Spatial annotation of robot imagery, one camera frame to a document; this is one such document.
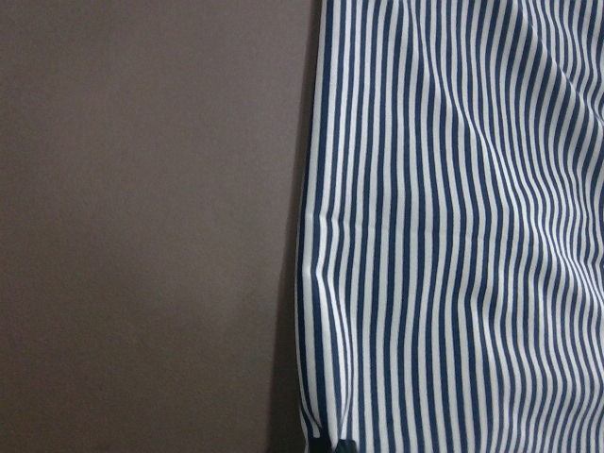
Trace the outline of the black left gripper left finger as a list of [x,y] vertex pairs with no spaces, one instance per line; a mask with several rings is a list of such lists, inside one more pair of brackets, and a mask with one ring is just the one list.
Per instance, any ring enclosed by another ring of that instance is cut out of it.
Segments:
[[325,437],[312,437],[308,439],[309,453],[327,453],[327,439]]

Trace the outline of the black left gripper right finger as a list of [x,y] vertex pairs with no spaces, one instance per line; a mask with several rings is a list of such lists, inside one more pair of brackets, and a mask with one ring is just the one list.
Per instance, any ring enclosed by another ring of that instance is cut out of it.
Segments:
[[355,441],[340,439],[336,444],[335,453],[355,453]]

